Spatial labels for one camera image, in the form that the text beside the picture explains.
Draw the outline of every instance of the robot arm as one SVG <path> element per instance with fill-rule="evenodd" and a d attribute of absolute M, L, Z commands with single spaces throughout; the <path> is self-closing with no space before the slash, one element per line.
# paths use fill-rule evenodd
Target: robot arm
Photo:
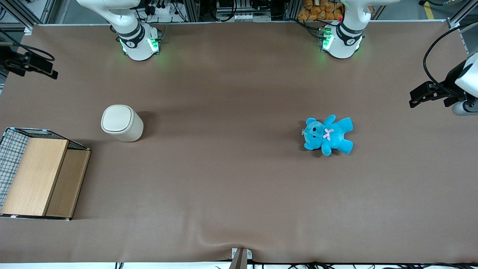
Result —
<path fill-rule="evenodd" d="M 455 115 L 478 115 L 478 54 L 475 51 L 467 59 L 448 72 L 439 85 L 424 82 L 410 92 L 410 107 L 432 100 L 445 98 L 446 107 L 452 106 Z"/>
<path fill-rule="evenodd" d="M 367 6 L 388 5 L 400 0 L 341 0 L 345 6 L 342 21 L 336 25 L 326 26 L 330 34 L 321 41 L 323 51 L 327 51 L 335 58 L 349 58 L 359 49 L 362 33 L 369 24 L 371 13 Z"/>
<path fill-rule="evenodd" d="M 159 53 L 158 30 L 140 23 L 130 8 L 141 0 L 77 0 L 77 2 L 105 18 L 120 37 L 123 51 L 133 60 L 143 61 Z"/>

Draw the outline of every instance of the black band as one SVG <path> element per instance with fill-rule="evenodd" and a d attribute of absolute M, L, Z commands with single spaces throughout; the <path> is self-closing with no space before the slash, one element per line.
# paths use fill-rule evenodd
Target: black band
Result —
<path fill-rule="evenodd" d="M 365 28 L 363 28 L 362 30 L 352 30 L 352 29 L 350 29 L 350 28 L 348 28 L 347 26 L 344 25 L 343 20 L 341 22 L 339 22 L 338 27 L 344 28 L 345 31 L 347 31 L 351 34 L 361 34 L 361 33 L 363 33 L 363 30 L 365 30 Z"/>
<path fill-rule="evenodd" d="M 357 36 L 349 36 L 349 35 L 346 35 L 341 29 L 340 27 L 337 27 L 337 36 L 342 39 L 342 41 L 344 42 L 344 44 L 346 46 L 352 46 L 353 44 L 355 44 L 362 36 L 361 35 L 357 35 Z"/>
<path fill-rule="evenodd" d="M 138 22 L 138 26 L 136 26 L 136 29 L 134 29 L 132 32 L 129 32 L 129 33 L 127 33 L 127 34 L 118 33 L 118 31 L 116 31 L 116 32 L 117 32 L 117 34 L 118 34 L 119 36 L 121 36 L 121 37 L 123 37 L 123 38 L 128 38 L 128 37 L 130 37 L 130 36 L 134 36 L 134 35 L 140 30 L 141 27 L 142 27 L 142 26 L 141 26 L 141 23 Z"/>
<path fill-rule="evenodd" d="M 134 37 L 132 39 L 121 38 L 121 41 L 123 42 L 123 44 L 125 44 L 128 48 L 136 48 L 138 46 L 138 43 L 141 40 L 143 40 L 145 30 L 144 30 L 144 27 L 142 25 L 140 25 L 140 26 L 141 26 L 141 32 L 136 37 Z"/>

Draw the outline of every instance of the cable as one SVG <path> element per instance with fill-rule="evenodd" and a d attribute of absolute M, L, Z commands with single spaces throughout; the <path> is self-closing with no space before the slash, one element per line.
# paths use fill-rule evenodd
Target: cable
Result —
<path fill-rule="evenodd" d="M 39 48 L 36 48 L 36 47 L 32 47 L 32 46 L 27 46 L 27 45 L 22 45 L 20 44 L 18 41 L 16 41 L 15 39 L 13 39 L 13 37 L 11 37 L 9 34 L 7 34 L 3 29 L 0 28 L 0 32 L 2 32 L 2 34 L 6 35 L 9 39 L 11 39 L 13 41 L 13 43 L 15 44 L 15 46 L 17 47 L 22 47 L 23 49 L 25 49 L 26 51 L 28 51 L 29 53 L 32 53 L 32 54 L 35 54 L 37 55 L 37 57 L 45 60 L 45 61 L 49 61 L 49 62 L 53 62 L 55 61 L 55 57 L 53 55 L 51 55 L 50 53 L 44 51 L 44 50 L 41 50 Z M 34 52 L 34 51 L 37 51 L 39 53 L 43 53 L 45 55 L 47 55 L 49 58 L 47 57 L 44 57 L 44 56 L 41 56 L 40 54 Z"/>
<path fill-rule="evenodd" d="M 138 8 L 135 8 L 134 10 L 136 10 L 136 14 L 138 15 L 138 20 L 140 20 L 140 22 L 141 22 L 141 20 L 143 20 L 144 22 L 146 22 L 146 19 L 145 19 L 144 17 L 141 17 L 141 16 L 140 16 L 140 13 L 138 12 Z"/>
<path fill-rule="evenodd" d="M 302 23 L 302 22 L 301 22 L 300 20 L 298 20 L 298 19 L 290 18 L 290 19 L 286 19 L 286 21 L 294 21 L 294 22 L 298 23 L 300 26 L 306 28 L 305 22 Z M 332 24 L 332 23 L 326 22 L 326 21 L 322 21 L 322 20 L 316 20 L 316 22 L 321 22 L 321 23 L 325 23 L 325 24 L 327 24 L 327 25 L 337 26 L 337 25 L 335 25 L 335 24 Z M 309 27 L 309 29 L 311 29 L 311 30 L 319 30 L 319 28 L 317 28 L 317 27 Z"/>
<path fill-rule="evenodd" d="M 425 3 L 428 2 L 430 5 L 432 6 L 439 6 L 439 7 L 443 7 L 443 4 L 439 4 L 439 3 L 435 3 L 435 2 L 432 2 L 430 0 L 421 0 L 420 2 L 418 2 L 419 5 L 423 6 L 425 5 Z"/>
<path fill-rule="evenodd" d="M 256 5 L 254 4 L 254 0 L 249 0 L 249 5 L 250 5 L 253 9 L 255 9 L 255 10 L 265 11 L 265 10 L 271 9 L 272 1 L 269 2 L 269 4 L 268 4 L 267 6 L 264 6 L 264 7 L 263 7 L 263 6 L 256 6 Z"/>
<path fill-rule="evenodd" d="M 171 2 L 173 3 L 174 8 L 178 11 L 179 17 L 181 17 L 181 19 L 182 19 L 184 22 L 187 22 L 186 17 L 183 15 L 183 12 L 182 12 L 181 9 L 179 8 L 177 1 L 176 1 L 176 0 L 173 0 L 173 1 L 171 1 Z"/>
<path fill-rule="evenodd" d="M 221 20 L 221 19 L 218 19 L 216 16 L 214 16 L 214 14 L 212 13 L 212 4 L 215 0 L 210 0 L 209 1 L 209 15 L 211 15 L 211 17 L 216 21 L 216 22 L 227 22 L 229 21 L 230 19 L 232 19 L 232 17 L 234 17 L 234 15 L 236 14 L 236 11 L 238 10 L 238 4 L 236 2 L 236 0 L 232 0 L 232 10 L 231 10 L 231 14 L 229 15 L 229 17 L 225 20 Z"/>
<path fill-rule="evenodd" d="M 166 36 L 166 30 L 168 30 L 168 24 L 166 23 L 166 26 L 164 27 L 164 32 L 161 34 L 161 41 L 164 39 L 164 37 Z"/>
<path fill-rule="evenodd" d="M 428 67 L 426 66 L 426 59 L 428 58 L 428 55 L 430 54 L 430 52 L 432 51 L 433 47 L 435 47 L 435 45 L 438 43 L 438 41 L 442 40 L 442 38 L 444 38 L 445 36 L 449 35 L 450 33 L 458 30 L 458 29 L 462 29 L 462 28 L 465 28 L 465 27 L 468 27 L 472 24 L 475 24 L 475 23 L 478 23 L 478 21 L 476 22 L 471 22 L 471 23 L 467 23 L 467 24 L 464 24 L 464 25 L 461 25 L 461 26 L 457 26 L 455 28 L 452 28 L 448 31 L 446 31 L 444 34 L 442 34 L 440 37 L 438 37 L 433 43 L 432 45 L 428 48 L 428 50 L 426 51 L 425 53 L 425 56 L 423 57 L 423 69 L 425 70 L 425 73 L 426 75 L 430 78 L 430 80 L 435 84 L 437 85 L 440 89 L 444 90 L 446 93 L 448 93 L 449 95 L 451 96 L 455 96 L 455 97 L 459 97 L 459 95 L 457 93 L 454 93 L 450 90 L 448 90 L 447 88 L 443 87 L 443 85 L 441 83 L 439 83 L 433 76 L 432 74 L 430 74 L 430 72 L 428 71 Z"/>
<path fill-rule="evenodd" d="M 311 32 L 309 27 L 307 26 L 307 24 L 305 24 L 305 21 L 304 21 L 304 25 L 305 25 L 305 28 L 307 29 L 307 32 L 309 32 L 309 34 L 317 39 L 320 39 L 320 37 L 318 35 L 316 35 L 314 32 Z"/>

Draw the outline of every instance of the wire basket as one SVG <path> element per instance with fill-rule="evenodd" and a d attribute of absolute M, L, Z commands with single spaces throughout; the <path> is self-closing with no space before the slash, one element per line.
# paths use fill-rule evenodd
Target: wire basket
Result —
<path fill-rule="evenodd" d="M 0 208 L 3 206 L 30 138 L 68 140 L 68 149 L 90 150 L 46 129 L 7 128 L 0 140 Z"/>

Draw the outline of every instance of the teddy bear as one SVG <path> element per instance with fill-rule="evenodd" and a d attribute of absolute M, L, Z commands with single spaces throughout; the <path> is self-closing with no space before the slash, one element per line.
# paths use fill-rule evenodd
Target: teddy bear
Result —
<path fill-rule="evenodd" d="M 322 148 L 325 156 L 329 156 L 332 149 L 349 154 L 354 144 L 346 140 L 344 134 L 353 130 L 352 120 L 345 118 L 336 123 L 334 121 L 335 115 L 328 116 L 323 124 L 315 118 L 308 118 L 305 121 L 307 127 L 303 130 L 304 147 L 308 150 Z"/>

